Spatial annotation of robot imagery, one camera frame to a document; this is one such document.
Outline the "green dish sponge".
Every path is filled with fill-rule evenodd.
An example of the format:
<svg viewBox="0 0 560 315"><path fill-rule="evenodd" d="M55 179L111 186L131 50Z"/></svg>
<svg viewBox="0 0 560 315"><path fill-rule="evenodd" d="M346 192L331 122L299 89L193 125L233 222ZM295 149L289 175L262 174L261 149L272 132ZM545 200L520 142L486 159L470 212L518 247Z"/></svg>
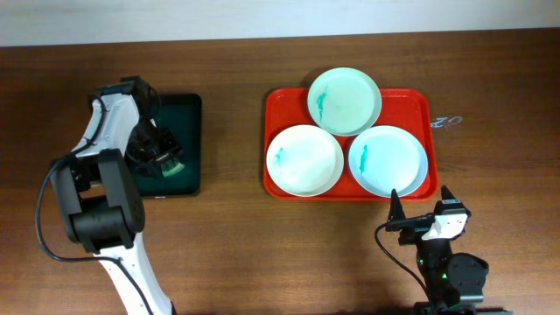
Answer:
<svg viewBox="0 0 560 315"><path fill-rule="evenodd" d="M168 178L181 172L184 167L184 164L178 158L173 158L161 164L161 172L164 178Z"/></svg>

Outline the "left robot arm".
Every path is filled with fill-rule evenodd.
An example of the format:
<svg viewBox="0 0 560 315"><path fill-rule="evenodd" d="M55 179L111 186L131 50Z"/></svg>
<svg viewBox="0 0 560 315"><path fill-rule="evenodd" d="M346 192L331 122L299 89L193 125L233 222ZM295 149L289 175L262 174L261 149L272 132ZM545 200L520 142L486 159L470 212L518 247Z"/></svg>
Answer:
<svg viewBox="0 0 560 315"><path fill-rule="evenodd" d="M84 262L106 270L129 314L173 314L144 247L144 203L132 173L166 179L183 169L183 148L155 118L163 103L139 76L97 88L78 144L52 162L51 185L67 237Z"/></svg>

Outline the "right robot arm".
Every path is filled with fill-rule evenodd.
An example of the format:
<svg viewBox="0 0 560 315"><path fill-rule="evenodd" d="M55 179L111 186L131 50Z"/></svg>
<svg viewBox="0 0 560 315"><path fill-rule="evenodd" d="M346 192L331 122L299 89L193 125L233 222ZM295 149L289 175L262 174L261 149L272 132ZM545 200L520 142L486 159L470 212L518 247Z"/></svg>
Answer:
<svg viewBox="0 0 560 315"><path fill-rule="evenodd" d="M503 308L479 308L489 264L471 254L454 253L451 242L466 231L471 212L446 187L431 213L407 217L396 190L390 194L388 220L379 229L399 234L401 246L416 247L416 266L420 274L398 262L385 248L381 251L412 275L427 297L416 302L411 312L418 315L507 314Z"/></svg>

